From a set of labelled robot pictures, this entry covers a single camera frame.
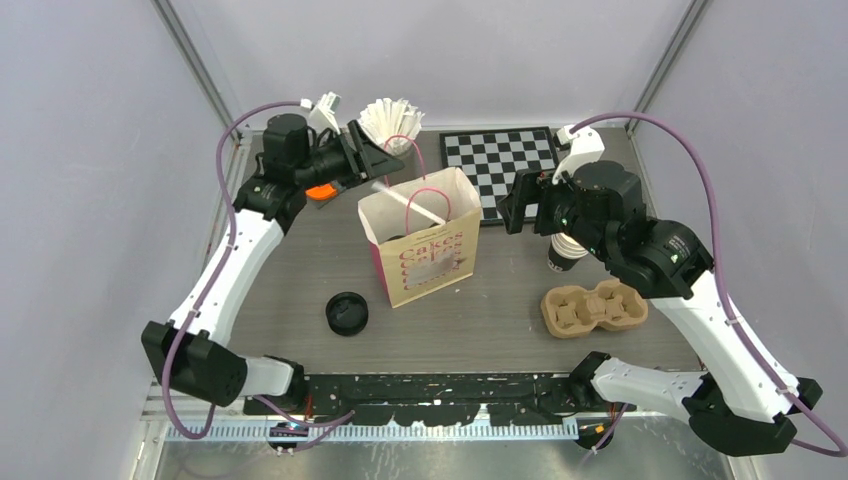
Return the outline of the stack of paper cups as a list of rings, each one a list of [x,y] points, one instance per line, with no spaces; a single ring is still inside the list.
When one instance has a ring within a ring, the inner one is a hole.
[[[559,233],[550,237],[548,266],[555,272],[569,271],[587,255],[588,251],[568,235]]]

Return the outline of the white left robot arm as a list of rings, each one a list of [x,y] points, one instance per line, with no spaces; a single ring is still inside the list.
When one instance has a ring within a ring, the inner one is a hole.
[[[164,322],[150,322],[141,343],[163,392],[216,407],[264,397],[280,412],[307,398],[302,365],[228,349],[235,320],[262,265],[307,203],[308,189],[333,182],[350,189],[400,171],[404,162],[357,121],[321,140],[304,116],[272,117],[256,170],[229,206],[228,230],[188,297]]]

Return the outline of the paper gift bag pink handles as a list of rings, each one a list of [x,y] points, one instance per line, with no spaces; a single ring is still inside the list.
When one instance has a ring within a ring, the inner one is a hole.
[[[473,275],[482,205],[456,167],[387,185],[444,218],[437,225],[390,198],[373,192],[358,202],[358,215],[377,277],[391,307],[398,308]]]

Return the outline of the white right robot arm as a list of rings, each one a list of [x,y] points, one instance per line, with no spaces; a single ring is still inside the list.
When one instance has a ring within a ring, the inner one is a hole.
[[[575,240],[624,285],[660,310],[705,365],[664,372],[589,353],[570,373],[571,397],[584,410],[627,403],[687,424],[714,450],[733,457],[778,454],[795,439],[792,416],[815,406],[821,386],[785,371],[732,302],[721,298],[714,261],[697,235],[651,216],[640,178],[612,161],[552,171],[522,170],[498,201],[506,230]]]

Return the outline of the white single straw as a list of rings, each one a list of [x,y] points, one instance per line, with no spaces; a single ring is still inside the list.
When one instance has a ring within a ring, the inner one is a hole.
[[[370,188],[375,192],[386,193],[393,200],[403,204],[407,208],[408,211],[414,211],[414,212],[418,213],[419,215],[426,217],[430,221],[436,223],[437,225],[444,225],[446,223],[446,220],[444,218],[436,215],[435,213],[431,212],[430,210],[426,209],[425,207],[419,205],[414,200],[407,198],[407,197],[405,197],[405,196],[403,196],[403,195],[401,195],[401,194],[399,194],[395,191],[392,191],[387,185],[385,185],[381,182],[377,182],[377,181],[373,182],[370,185]]]

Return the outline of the stack of black lids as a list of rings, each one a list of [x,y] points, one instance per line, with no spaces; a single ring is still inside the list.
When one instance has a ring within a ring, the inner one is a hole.
[[[329,328],[335,334],[354,336],[362,332],[368,323],[368,304],[358,293],[340,292],[328,300],[325,316]]]

